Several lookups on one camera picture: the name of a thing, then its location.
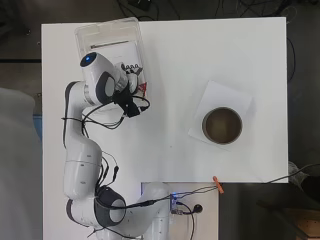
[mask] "clear plastic container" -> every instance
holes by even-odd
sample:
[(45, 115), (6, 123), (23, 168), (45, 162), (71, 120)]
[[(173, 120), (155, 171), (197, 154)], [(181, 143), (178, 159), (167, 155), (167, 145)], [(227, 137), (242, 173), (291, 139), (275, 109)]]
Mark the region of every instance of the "clear plastic container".
[(143, 43), (136, 18), (92, 24), (75, 31), (80, 59), (90, 52), (98, 52), (113, 64), (123, 62), (126, 68), (142, 68), (138, 76), (136, 95), (145, 97), (147, 90), (147, 65)]

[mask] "gray floor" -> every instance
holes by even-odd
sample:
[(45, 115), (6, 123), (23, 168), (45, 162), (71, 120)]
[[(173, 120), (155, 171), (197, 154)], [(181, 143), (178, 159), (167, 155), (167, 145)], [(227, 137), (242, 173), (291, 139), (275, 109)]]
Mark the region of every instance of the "gray floor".
[[(154, 0), (160, 8), (160, 20), (177, 17), (167, 0)], [(219, 9), (217, 18), (238, 17), (244, 8), (236, 0), (225, 0), (224, 12)], [(214, 18), (218, 0), (173, 0), (182, 19)], [(13, 32), (0, 42), (0, 58), (41, 58), (41, 23), (99, 22), (122, 18), (115, 0), (21, 0), (25, 23), (31, 28), (29, 36)], [(320, 158), (320, 7), (308, 3), (294, 4), (297, 16), (292, 20), (291, 9), (287, 25), (297, 59), (294, 79), (288, 86), (289, 157), (298, 166), (319, 162)], [(261, 12), (263, 6), (255, 11)], [(276, 4), (269, 3), (265, 14), (271, 13)], [(134, 10), (137, 15), (146, 15)], [(155, 17), (155, 8), (150, 9)], [(246, 17), (254, 14), (248, 11)], [(292, 49), (288, 48), (288, 72), (292, 72)], [(35, 97), (36, 113), (41, 113), (41, 65), (1, 64), (0, 87), (19, 89)], [(320, 169), (309, 173), (320, 175)], [(320, 209), (320, 205), (298, 188), (289, 184), (225, 184), (225, 194), (220, 200), (220, 240), (224, 239), (295, 239), (286, 226), (256, 205), (258, 200), (288, 207)]]

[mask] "white cloth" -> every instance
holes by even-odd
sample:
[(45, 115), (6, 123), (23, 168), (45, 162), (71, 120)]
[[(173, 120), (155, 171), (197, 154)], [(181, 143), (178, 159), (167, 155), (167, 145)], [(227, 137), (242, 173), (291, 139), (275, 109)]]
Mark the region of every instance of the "white cloth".
[(33, 108), (30, 96), (0, 88), (1, 239), (42, 239), (41, 142)]

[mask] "orange object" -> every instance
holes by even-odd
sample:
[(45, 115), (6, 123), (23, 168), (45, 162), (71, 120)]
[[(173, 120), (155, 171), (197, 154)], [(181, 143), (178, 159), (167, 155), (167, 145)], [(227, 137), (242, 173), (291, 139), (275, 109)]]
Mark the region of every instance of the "orange object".
[(223, 188), (222, 188), (221, 184), (219, 183), (218, 178), (216, 176), (213, 176), (213, 181), (216, 183), (220, 194), (223, 194), (224, 193)]

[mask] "white table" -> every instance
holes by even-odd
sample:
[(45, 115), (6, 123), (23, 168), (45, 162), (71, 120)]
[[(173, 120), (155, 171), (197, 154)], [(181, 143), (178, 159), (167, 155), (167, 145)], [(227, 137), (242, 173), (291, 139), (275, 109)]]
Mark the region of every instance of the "white table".
[[(44, 240), (85, 239), (88, 233), (67, 219), (62, 192), (65, 150), (60, 118), (65, 87), (82, 79), (74, 37), (82, 25), (42, 26)], [(261, 182), (286, 175), (285, 19), (144, 22), (140, 27), (152, 73), (148, 96), (152, 107), (116, 131), (89, 127), (90, 136), (117, 158), (120, 172), (114, 188), (127, 202), (138, 198), (141, 182), (210, 182), (213, 175), (223, 182)], [(187, 135), (210, 80), (254, 99), (241, 138), (248, 147), (240, 152)], [(121, 152), (119, 144), (127, 151)], [(218, 195), (207, 196), (215, 209), (207, 224), (214, 227), (203, 234), (217, 239)]]

